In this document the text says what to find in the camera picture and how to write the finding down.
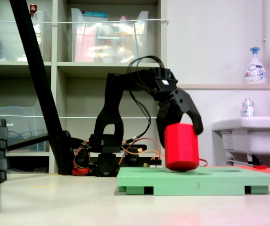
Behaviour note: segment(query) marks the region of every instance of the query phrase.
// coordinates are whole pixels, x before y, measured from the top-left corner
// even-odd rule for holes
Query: white sink
[[[270,155],[270,117],[241,117],[218,121],[212,130],[222,134],[230,152]]]

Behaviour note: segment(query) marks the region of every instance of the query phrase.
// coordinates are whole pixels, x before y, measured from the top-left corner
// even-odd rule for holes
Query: black tripod leg
[[[58,172],[63,175],[71,175],[74,152],[71,149],[69,137],[63,132],[60,125],[41,51],[29,15],[27,2],[26,0],[10,0],[10,4],[16,19],[16,25],[27,56],[31,77],[50,136],[49,142],[57,163]]]

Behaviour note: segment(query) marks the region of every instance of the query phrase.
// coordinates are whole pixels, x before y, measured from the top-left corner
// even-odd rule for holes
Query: pump bottle
[[[258,58],[259,47],[253,47],[250,49],[252,51],[252,59],[248,64],[246,73],[244,76],[245,84],[265,84],[267,83],[267,73],[263,64]]]

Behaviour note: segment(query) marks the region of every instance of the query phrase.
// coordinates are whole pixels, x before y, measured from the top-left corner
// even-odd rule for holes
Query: blue pump cap
[[[261,50],[259,47],[252,47],[250,51],[252,51],[252,54],[257,54],[257,52]]]

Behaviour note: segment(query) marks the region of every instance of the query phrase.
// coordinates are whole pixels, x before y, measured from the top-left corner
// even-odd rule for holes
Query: clear plastic container
[[[8,144],[47,133],[39,101],[33,107],[0,107],[0,118],[7,123]],[[41,142],[20,148],[17,152],[46,152],[48,148],[47,142]]]
[[[147,21],[86,23],[79,9],[71,12],[72,21],[79,22],[72,24],[72,62],[129,63],[146,56]],[[147,11],[138,17],[143,19],[148,19]]]
[[[52,24],[44,12],[36,12],[33,17],[33,26],[44,61],[51,61],[51,33]],[[0,61],[27,61],[24,47],[15,22],[0,21],[0,44],[2,53]]]

